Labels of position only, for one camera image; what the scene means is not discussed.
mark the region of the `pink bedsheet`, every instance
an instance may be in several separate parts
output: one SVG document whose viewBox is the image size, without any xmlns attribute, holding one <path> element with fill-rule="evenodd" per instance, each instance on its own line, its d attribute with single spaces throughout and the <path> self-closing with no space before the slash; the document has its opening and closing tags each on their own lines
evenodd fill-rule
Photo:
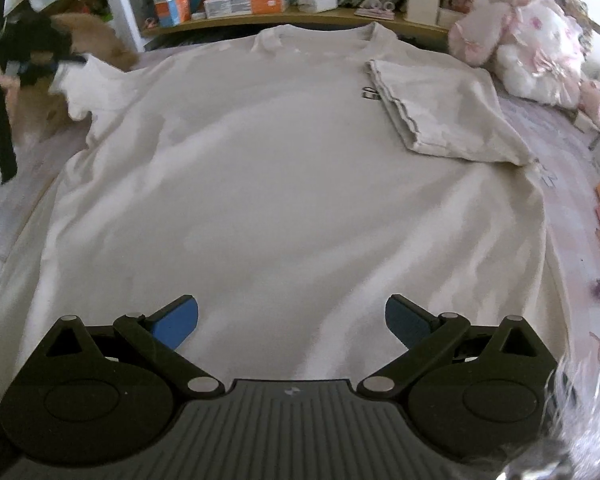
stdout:
<svg viewBox="0 0 600 480">
<path fill-rule="evenodd" d="M 558 110 L 515 98 L 496 82 L 507 119 L 543 166 L 544 203 L 549 224 L 549 263 L 577 358 L 600 356 L 600 300 L 592 286 L 600 278 L 600 228 L 594 192 L 600 175 L 588 149 L 594 134 L 575 128 Z"/>
</svg>

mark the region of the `stuffed animal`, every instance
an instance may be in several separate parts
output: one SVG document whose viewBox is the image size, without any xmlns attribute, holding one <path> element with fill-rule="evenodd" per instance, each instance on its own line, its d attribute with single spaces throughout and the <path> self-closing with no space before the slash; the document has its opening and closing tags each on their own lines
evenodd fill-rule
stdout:
<svg viewBox="0 0 600 480">
<path fill-rule="evenodd" d="M 512 95 L 575 109 L 584 62 L 581 33 L 554 0 L 514 7 L 506 44 L 496 51 L 496 75 Z"/>
<path fill-rule="evenodd" d="M 471 13 L 449 30 L 449 52 L 470 66 L 482 66 L 509 27 L 513 9 L 506 2 L 474 0 Z"/>
<path fill-rule="evenodd" d="M 578 109 L 583 111 L 600 129 L 600 81 L 583 78 Z"/>
</svg>

